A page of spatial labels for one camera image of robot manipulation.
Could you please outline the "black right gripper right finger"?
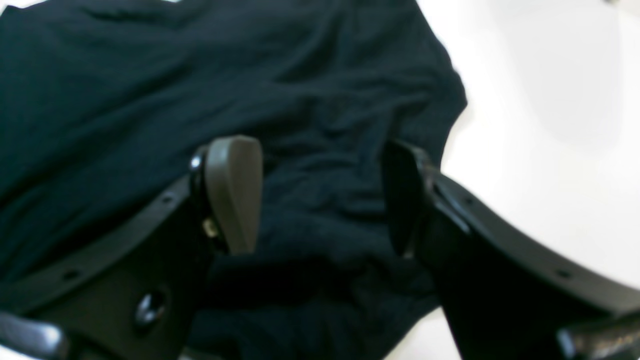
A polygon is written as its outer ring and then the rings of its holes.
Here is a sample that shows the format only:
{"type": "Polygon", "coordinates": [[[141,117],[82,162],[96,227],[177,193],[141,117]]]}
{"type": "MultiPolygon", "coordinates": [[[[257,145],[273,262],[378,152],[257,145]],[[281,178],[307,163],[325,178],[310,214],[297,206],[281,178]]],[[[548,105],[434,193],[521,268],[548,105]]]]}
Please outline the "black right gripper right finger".
{"type": "Polygon", "coordinates": [[[637,360],[637,289],[528,237],[432,164],[386,142],[382,187],[395,252],[431,274],[464,360],[637,360]]]}

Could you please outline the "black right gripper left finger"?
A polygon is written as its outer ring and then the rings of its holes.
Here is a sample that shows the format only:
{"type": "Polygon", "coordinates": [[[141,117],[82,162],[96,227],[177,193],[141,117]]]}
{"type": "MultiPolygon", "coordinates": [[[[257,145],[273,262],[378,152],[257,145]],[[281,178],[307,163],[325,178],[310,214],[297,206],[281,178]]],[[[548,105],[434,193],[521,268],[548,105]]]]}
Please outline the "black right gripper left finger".
{"type": "Polygon", "coordinates": [[[176,360],[218,256],[256,248],[263,150],[201,146],[189,173],[115,230],[1,287],[3,360],[176,360]]]}

